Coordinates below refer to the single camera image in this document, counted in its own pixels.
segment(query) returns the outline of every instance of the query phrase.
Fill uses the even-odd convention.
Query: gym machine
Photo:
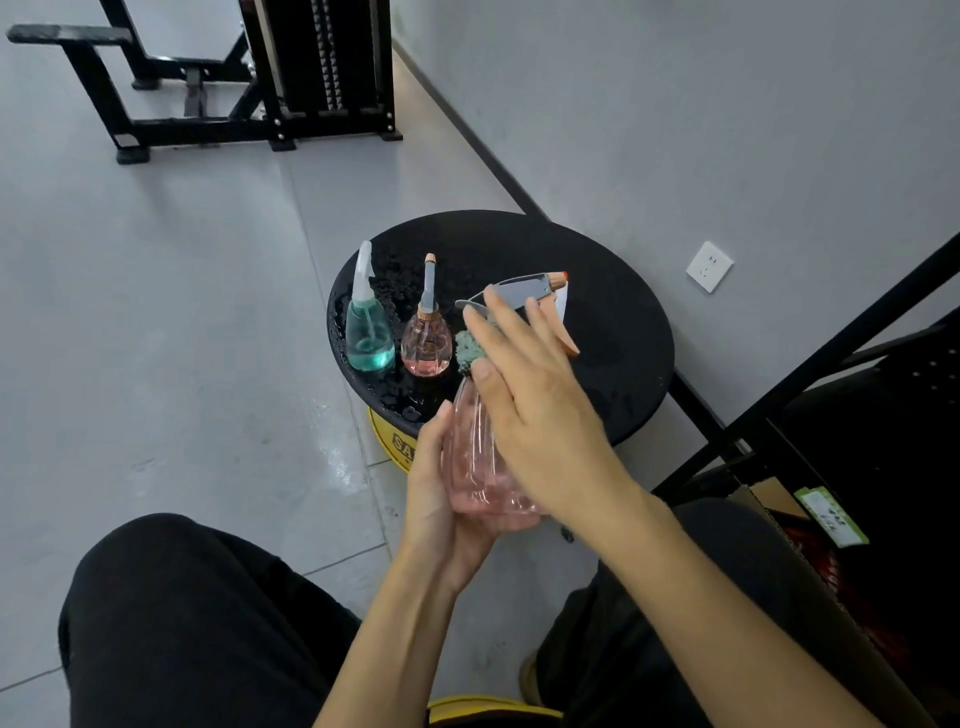
[[[120,164],[150,148],[296,139],[396,130],[389,0],[239,0],[243,32],[222,61],[148,56],[124,0],[100,0],[108,26],[14,25],[13,43],[58,45],[100,114]],[[130,119],[97,46],[119,46],[133,88],[184,81],[183,118]],[[207,84],[247,84],[227,116],[206,115]]]

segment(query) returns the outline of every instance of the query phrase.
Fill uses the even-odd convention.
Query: black round table
[[[579,232],[512,212],[454,210],[401,223],[373,238],[372,246],[372,287],[394,333],[394,367],[371,375],[347,362],[344,326],[356,254],[330,290],[327,332],[350,386],[400,432],[416,438],[441,402],[453,400],[461,379],[456,359],[433,379],[411,375],[400,361],[400,336],[417,310],[427,253],[437,256],[437,302],[453,333],[464,328],[455,300],[515,276],[569,273],[564,325],[581,351],[573,371],[612,444],[636,432],[663,401],[674,354],[666,314],[629,265]]]

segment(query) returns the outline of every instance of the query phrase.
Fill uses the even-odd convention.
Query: gray floor
[[[155,52],[223,55],[238,27],[226,0],[130,5]],[[0,8],[23,21],[102,16],[93,0]],[[164,150],[133,168],[59,50],[0,43],[0,91],[0,724],[65,726],[57,614],[84,552],[129,519],[235,532],[366,611],[404,482],[332,359],[325,293],[395,223],[516,206],[399,61],[401,143]],[[156,110],[179,91],[123,95]],[[620,452],[656,484],[701,443],[668,400]],[[504,539],[457,606],[435,694],[516,695],[521,656],[593,567],[552,522]]]

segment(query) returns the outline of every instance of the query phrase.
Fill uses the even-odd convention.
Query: rubber foot
[[[275,152],[293,152],[297,149],[297,142],[294,139],[271,139],[270,148]]]
[[[131,86],[137,91],[156,91],[160,88],[160,79],[133,79]]]
[[[150,147],[124,147],[117,150],[117,164],[144,164],[150,161]]]

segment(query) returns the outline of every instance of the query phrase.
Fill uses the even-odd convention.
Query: green spray bottle
[[[360,246],[347,308],[347,361],[361,372],[381,372],[392,367],[396,356],[387,312],[370,286],[374,275],[371,248],[370,240]]]

